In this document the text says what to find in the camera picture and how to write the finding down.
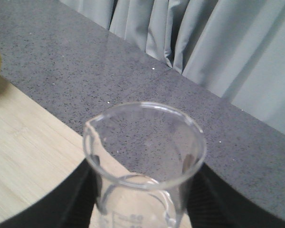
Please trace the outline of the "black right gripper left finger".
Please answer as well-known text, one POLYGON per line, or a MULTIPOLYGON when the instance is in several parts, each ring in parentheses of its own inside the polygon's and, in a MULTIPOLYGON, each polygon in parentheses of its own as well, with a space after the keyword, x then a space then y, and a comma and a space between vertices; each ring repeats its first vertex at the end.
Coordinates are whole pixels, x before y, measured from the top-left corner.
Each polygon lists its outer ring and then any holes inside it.
POLYGON ((38 202, 0 228, 88 228, 95 208, 96 177, 86 160, 38 202))

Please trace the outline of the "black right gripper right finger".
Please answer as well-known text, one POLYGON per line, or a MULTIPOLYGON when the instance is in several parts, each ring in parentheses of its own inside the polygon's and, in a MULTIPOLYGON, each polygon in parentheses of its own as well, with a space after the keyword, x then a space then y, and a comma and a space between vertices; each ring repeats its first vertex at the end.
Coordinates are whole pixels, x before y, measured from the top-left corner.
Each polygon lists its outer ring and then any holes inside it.
POLYGON ((222 180, 208 165, 195 174, 187 203, 190 228, 285 228, 222 180))

